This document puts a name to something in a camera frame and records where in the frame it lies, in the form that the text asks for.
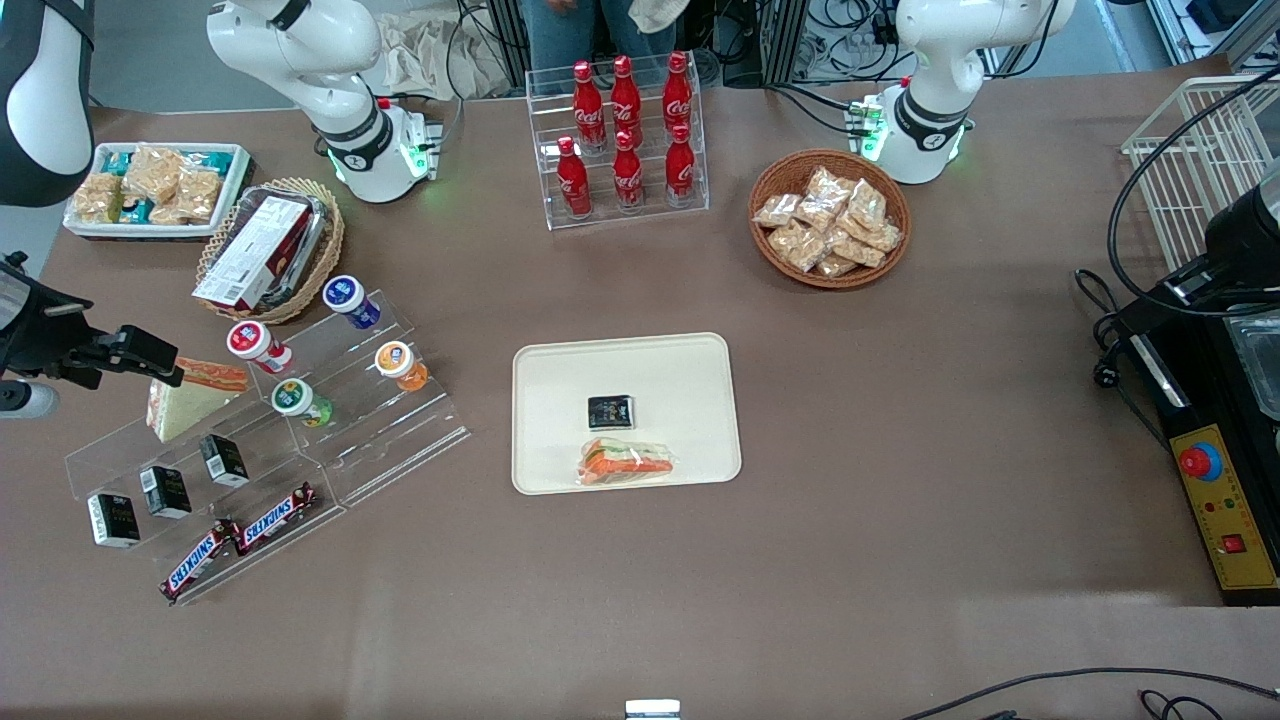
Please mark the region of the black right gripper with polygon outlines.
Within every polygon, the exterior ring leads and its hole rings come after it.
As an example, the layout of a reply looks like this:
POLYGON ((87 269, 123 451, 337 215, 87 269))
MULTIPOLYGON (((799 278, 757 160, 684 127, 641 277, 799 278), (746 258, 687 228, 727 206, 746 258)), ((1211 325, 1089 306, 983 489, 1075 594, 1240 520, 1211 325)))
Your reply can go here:
POLYGON ((26 255, 3 258, 3 372, 33 379, 45 375, 84 389, 97 389, 100 363, 120 374, 145 375, 180 387, 184 370, 178 348, 136 325, 106 334, 84 319, 92 304, 51 290, 26 274, 26 255), (105 337, 105 351, 101 338, 105 337))

